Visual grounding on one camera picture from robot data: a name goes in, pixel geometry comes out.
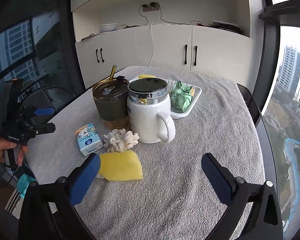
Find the person left hand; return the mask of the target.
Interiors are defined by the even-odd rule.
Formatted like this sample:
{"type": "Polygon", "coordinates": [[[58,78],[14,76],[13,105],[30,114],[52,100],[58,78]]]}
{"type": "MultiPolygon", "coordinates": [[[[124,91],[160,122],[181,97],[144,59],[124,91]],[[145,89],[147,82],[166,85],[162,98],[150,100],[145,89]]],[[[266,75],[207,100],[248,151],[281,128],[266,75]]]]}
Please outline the person left hand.
{"type": "MultiPolygon", "coordinates": [[[[0,138],[0,162],[4,163],[4,150],[16,148],[18,145],[5,140],[4,138],[0,138]]],[[[17,164],[21,166],[23,164],[23,160],[25,154],[28,152],[28,146],[21,146],[17,155],[17,164]]]]}

